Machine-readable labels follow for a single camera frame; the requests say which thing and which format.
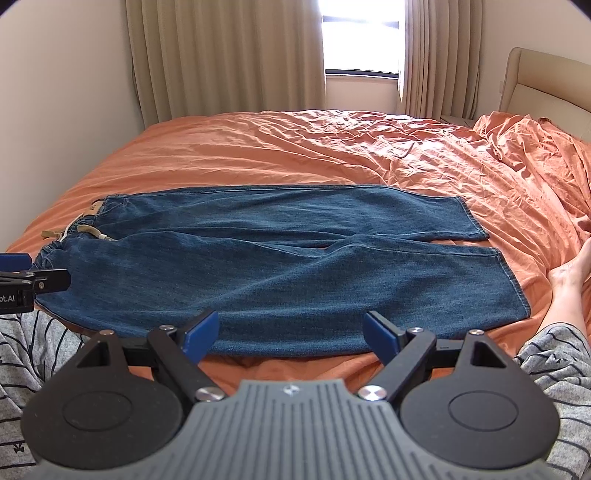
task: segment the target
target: gray striped shirt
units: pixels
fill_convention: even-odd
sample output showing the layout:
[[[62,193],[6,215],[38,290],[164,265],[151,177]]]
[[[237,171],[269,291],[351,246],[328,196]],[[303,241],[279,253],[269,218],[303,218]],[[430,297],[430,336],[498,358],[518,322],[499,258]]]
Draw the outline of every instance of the gray striped shirt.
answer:
[[[20,431],[22,408],[84,341],[43,312],[0,317],[0,480],[20,479],[34,467]],[[560,413],[549,464],[559,478],[578,480],[591,449],[591,352],[585,336],[566,324],[551,325],[515,361]]]

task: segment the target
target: blue denim jeans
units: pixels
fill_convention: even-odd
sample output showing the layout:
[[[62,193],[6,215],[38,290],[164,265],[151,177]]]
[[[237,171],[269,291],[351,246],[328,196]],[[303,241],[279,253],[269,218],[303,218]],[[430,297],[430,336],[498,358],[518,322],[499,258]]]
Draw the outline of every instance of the blue denim jeans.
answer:
[[[111,195],[41,250],[36,267],[67,268],[72,286],[38,302],[121,336],[180,326],[213,308],[221,319],[213,353],[360,353],[369,350],[361,329],[368,310],[446,338],[528,317],[499,250],[429,243],[487,237],[459,197],[384,186]]]

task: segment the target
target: silver bolt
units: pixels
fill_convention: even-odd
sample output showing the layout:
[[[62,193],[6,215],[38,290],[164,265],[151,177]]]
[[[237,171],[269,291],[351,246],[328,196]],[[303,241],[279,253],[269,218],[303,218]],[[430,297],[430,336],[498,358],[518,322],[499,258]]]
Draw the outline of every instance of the silver bolt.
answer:
[[[210,403],[224,399],[226,394],[219,387],[203,387],[195,392],[195,398],[199,401]]]
[[[367,401],[376,401],[385,399],[388,393],[384,387],[379,385],[365,385],[359,389],[357,395]]]
[[[283,387],[283,393],[290,397],[295,397],[300,392],[300,387],[294,384],[286,385]]]

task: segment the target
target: bare foot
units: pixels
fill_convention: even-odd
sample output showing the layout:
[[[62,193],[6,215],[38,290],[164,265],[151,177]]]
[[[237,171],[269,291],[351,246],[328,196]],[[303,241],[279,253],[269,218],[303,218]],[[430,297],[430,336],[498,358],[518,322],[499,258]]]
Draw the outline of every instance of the bare foot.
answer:
[[[563,287],[583,288],[583,283],[591,274],[591,238],[581,247],[581,251],[570,262],[566,262],[548,272],[552,290]]]

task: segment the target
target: curtain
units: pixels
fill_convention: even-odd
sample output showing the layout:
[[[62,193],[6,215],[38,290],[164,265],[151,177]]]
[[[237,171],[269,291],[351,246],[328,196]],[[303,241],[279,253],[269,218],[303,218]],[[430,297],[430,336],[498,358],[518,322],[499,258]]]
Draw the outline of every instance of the curtain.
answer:
[[[404,112],[472,118],[478,94],[482,0],[406,0]]]
[[[126,0],[144,124],[323,109],[318,0]]]

